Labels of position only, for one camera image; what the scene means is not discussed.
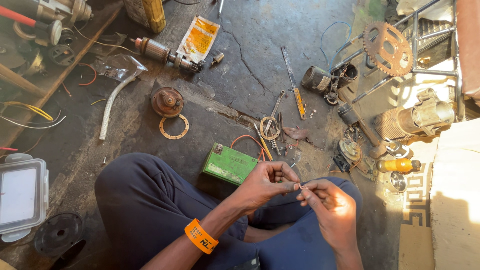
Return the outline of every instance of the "hand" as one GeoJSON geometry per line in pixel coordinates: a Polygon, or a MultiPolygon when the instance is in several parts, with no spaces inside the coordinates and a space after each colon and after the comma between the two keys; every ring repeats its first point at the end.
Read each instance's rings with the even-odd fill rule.
{"type": "Polygon", "coordinates": [[[355,200],[327,179],[305,184],[297,199],[315,211],[324,239],[335,252],[358,250],[355,200]]]}
{"type": "Polygon", "coordinates": [[[300,183],[300,179],[285,162],[259,162],[226,200],[232,199],[248,215],[273,196],[297,190],[299,187],[295,183],[300,183]]]}

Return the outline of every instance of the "navy blue pants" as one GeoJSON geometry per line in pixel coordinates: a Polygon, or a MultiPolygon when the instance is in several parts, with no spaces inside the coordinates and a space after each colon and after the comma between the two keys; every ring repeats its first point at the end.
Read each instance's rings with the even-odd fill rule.
{"type": "MultiPolygon", "coordinates": [[[[362,207],[359,190],[349,181],[325,177],[352,196],[357,219],[362,207]]],[[[248,220],[236,221],[218,239],[210,255],[193,269],[225,270],[258,254],[262,270],[336,269],[313,210],[295,196],[276,196],[255,211],[251,226],[295,224],[259,243],[243,242],[248,220]]],[[[161,159],[143,153],[120,156],[100,173],[95,195],[114,249],[129,269],[139,269],[184,234],[192,219],[201,220],[220,202],[181,178],[161,159]]]]}

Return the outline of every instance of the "yellow bottle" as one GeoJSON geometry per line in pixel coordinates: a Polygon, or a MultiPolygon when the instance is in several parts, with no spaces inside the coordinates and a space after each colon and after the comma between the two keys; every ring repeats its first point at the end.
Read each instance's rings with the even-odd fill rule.
{"type": "Polygon", "coordinates": [[[137,23],[150,28],[154,33],[162,32],[167,22],[162,0],[123,0],[128,16],[137,23]]]}
{"type": "Polygon", "coordinates": [[[419,160],[409,160],[406,158],[397,160],[381,160],[377,162],[377,169],[381,172],[409,172],[413,168],[420,168],[419,160]]]}

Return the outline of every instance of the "black plastic disc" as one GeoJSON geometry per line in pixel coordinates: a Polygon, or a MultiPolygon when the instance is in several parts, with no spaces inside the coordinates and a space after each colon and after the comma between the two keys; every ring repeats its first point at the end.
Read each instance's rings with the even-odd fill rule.
{"type": "Polygon", "coordinates": [[[83,223],[82,217],[72,212],[49,218],[35,233],[35,249],[48,257],[62,255],[82,237],[83,223]]]}

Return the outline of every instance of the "rusty sprocket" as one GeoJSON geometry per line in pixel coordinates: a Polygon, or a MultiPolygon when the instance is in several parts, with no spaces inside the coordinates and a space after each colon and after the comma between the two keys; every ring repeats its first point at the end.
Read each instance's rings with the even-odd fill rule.
{"type": "Polygon", "coordinates": [[[372,22],[363,31],[363,48],[370,60],[383,72],[391,76],[405,76],[412,69],[412,49],[405,37],[393,25],[384,22],[372,22]],[[390,43],[391,54],[384,48],[384,43],[390,43]]]}

